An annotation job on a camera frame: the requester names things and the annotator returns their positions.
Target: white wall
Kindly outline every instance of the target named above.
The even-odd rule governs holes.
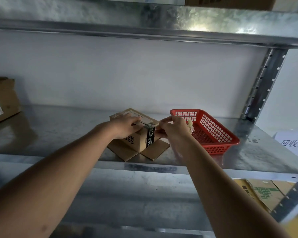
[[[23,104],[239,117],[266,50],[0,31],[0,76]]]
[[[256,125],[271,136],[298,129],[298,49],[289,50]]]

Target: hand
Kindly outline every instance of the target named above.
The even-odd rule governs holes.
[[[154,132],[159,138],[167,138],[171,143],[181,142],[183,138],[192,137],[186,121],[179,116],[169,116],[159,122]]]
[[[124,139],[143,127],[143,125],[133,124],[139,120],[141,117],[131,117],[130,114],[119,115],[112,121],[97,125],[96,129],[104,128],[112,135],[112,139]]]

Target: person's right hand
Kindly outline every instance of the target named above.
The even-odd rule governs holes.
[[[171,143],[181,142],[183,138],[192,137],[186,121],[179,116],[169,116],[159,122],[154,132],[159,138],[167,138]]]

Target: metal shelf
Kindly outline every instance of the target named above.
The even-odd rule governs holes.
[[[103,0],[0,0],[0,29],[298,47],[298,13]]]
[[[55,106],[24,106],[0,123],[0,162],[33,164],[108,121],[116,111]],[[160,120],[166,115],[148,114]],[[247,120],[218,118],[241,140],[224,155],[214,156],[232,178],[298,181],[298,157]],[[106,149],[95,168],[188,174],[168,148],[152,162],[141,154],[125,163]]]

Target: red mesh basket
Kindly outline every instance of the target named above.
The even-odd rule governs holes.
[[[192,121],[195,130],[192,136],[210,155],[223,154],[240,143],[238,137],[201,109],[172,109],[170,114]]]

